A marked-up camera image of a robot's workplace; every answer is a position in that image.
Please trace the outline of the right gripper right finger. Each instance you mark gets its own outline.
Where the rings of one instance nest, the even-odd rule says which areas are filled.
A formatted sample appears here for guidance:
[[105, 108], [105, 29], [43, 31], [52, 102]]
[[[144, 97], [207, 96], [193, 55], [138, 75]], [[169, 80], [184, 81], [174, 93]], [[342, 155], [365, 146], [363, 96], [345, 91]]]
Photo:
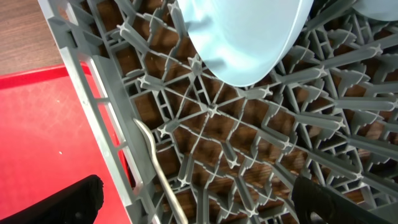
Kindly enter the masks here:
[[292, 201], [300, 224], [383, 224], [388, 221], [359, 207], [318, 185], [310, 179], [299, 176], [294, 182]]

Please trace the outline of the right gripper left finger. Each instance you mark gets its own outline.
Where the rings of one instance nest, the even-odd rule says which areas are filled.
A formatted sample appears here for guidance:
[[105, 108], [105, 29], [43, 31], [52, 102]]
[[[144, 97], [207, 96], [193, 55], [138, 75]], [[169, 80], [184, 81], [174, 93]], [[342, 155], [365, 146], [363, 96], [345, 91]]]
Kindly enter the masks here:
[[103, 181], [89, 175], [1, 220], [2, 224], [93, 224], [104, 204]]

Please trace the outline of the white plastic spoon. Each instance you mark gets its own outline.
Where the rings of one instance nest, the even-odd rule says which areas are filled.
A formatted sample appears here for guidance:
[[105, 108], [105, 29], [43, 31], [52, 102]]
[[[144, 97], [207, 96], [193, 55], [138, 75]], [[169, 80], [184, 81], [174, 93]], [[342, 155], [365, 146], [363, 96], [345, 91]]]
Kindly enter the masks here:
[[156, 143], [151, 130], [142, 121], [136, 118], [134, 118], [133, 120], [146, 141], [152, 165], [154, 166], [156, 174], [160, 180], [161, 186], [164, 190], [167, 200], [169, 201], [169, 205], [174, 213], [177, 223], [188, 224], [188, 219], [157, 160]]

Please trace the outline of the light blue plate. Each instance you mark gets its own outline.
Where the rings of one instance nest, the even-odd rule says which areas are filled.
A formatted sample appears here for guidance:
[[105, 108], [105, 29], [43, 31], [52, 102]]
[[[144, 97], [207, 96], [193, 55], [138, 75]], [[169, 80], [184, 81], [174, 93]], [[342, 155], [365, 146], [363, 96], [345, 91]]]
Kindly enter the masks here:
[[313, 0], [178, 0], [185, 28], [212, 74], [237, 87], [263, 79], [287, 54]]

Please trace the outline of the light blue bowl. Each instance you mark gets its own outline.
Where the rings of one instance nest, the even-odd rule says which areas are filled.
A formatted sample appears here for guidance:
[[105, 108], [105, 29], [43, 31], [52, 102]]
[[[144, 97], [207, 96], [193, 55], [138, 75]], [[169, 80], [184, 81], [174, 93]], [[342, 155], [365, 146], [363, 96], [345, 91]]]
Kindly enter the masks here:
[[353, 9], [363, 16], [378, 21], [397, 20], [398, 0], [357, 0]]

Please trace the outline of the grey dishwasher rack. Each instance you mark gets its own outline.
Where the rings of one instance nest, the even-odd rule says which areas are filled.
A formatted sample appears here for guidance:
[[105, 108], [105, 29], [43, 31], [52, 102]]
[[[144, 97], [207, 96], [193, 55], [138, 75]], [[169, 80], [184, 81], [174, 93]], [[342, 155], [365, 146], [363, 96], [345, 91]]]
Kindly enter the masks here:
[[210, 72], [178, 1], [41, 1], [132, 223], [292, 223], [297, 177], [397, 222], [397, 20], [313, 1], [287, 54], [253, 85]]

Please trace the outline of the red serving tray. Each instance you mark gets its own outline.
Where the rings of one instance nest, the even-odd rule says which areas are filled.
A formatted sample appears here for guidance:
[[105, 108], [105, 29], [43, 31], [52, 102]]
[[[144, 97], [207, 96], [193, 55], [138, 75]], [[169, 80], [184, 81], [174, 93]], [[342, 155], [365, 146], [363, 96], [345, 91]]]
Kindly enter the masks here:
[[1, 217], [95, 174], [96, 223], [129, 219], [63, 65], [1, 76]]

